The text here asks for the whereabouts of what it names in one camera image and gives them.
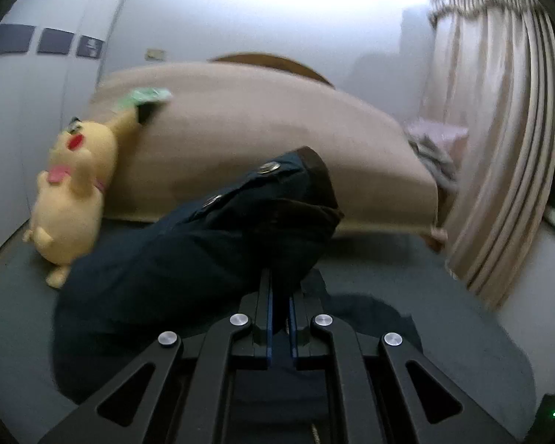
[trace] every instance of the pink cloth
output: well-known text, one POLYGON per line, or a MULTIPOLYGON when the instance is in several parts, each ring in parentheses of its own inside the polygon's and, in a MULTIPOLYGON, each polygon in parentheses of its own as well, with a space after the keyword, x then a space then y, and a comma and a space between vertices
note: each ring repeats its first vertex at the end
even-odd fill
POLYGON ((435 145, 444 150, 459 169, 466 151, 469 130, 457 125, 445 124, 416 118, 404 125, 405 131, 417 140, 428 137, 435 145))
MULTIPOLYGON (((71 168, 69 165, 54 165, 49 169, 47 174, 47 182, 50 184, 59 184, 66 175, 71 175, 71 168)), ((105 185, 95 179, 95 187, 99 189, 101 193, 105 191, 105 185)))

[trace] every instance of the floor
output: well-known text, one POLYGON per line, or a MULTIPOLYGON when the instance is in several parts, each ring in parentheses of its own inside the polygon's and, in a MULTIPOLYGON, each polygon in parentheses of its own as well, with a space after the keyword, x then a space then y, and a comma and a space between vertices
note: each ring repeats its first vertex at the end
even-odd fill
MULTIPOLYGON (((106 222, 102 233, 106 240, 122 229, 106 222)), ((367 293, 410 314, 426 357, 514 436, 524 436, 535 407, 528 360, 421 239, 337 238, 317 266, 330 293, 367 293)), ((36 443, 75 407, 51 379, 58 293, 44 283, 49 268, 19 239, 0 258, 0 416, 21 444, 36 443)))

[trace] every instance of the white wall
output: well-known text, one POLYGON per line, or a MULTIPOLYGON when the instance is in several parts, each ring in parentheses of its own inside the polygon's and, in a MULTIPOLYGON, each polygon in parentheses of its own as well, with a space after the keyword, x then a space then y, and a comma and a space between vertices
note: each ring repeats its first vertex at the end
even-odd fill
POLYGON ((27 220, 54 137, 92 94, 99 60, 80 35, 107 40, 120 0, 18 0, 2 23, 34 25, 25 55, 0 55, 0 246, 27 220), (37 54, 43 28, 75 33, 69 55, 37 54))
POLYGON ((428 0, 126 0, 103 73, 237 52, 286 56, 400 120, 417 114, 433 47, 428 0))
POLYGON ((534 372, 537 402, 555 394, 555 230, 542 223, 514 292, 497 313, 534 372))

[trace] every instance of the beige curtain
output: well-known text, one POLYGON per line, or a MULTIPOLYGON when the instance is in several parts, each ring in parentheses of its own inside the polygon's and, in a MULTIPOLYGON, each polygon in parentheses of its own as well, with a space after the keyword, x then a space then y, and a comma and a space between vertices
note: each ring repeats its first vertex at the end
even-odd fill
POLYGON ((539 226, 555 167, 555 37, 537 0, 434 0, 421 116, 469 130, 444 220, 447 267, 499 307, 539 226))

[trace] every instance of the metal screw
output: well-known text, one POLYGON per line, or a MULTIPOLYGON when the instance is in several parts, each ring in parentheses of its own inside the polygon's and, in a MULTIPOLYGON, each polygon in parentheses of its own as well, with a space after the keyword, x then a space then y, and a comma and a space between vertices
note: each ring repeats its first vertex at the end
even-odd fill
POLYGON ((318 316, 315 317, 315 324, 317 326, 327 327, 330 326, 332 323, 333 317, 331 317, 329 314, 318 314, 318 316))
POLYGON ((257 173, 260 173, 260 174, 270 173, 270 172, 273 172, 274 170, 279 169, 279 167, 280 167, 280 164, 277 162, 267 162, 261 165, 257 169, 257 173))
POLYGON ((158 343, 163 347, 173 347, 178 339, 177 334, 172 330, 167 330, 167 332, 163 332, 158 336, 158 343))
POLYGON ((400 346, 403 342, 403 338, 396 332, 389 332, 385 335, 385 342, 390 346, 400 346))
POLYGON ((222 198, 222 195, 216 195, 214 197, 210 197, 203 203, 202 208, 206 208, 208 205, 212 205, 214 202, 216 202, 221 198, 222 198))
POLYGON ((247 322, 249 322, 249 317, 245 316, 244 314, 234 314, 234 316, 230 317, 230 323, 233 326, 243 326, 247 322))

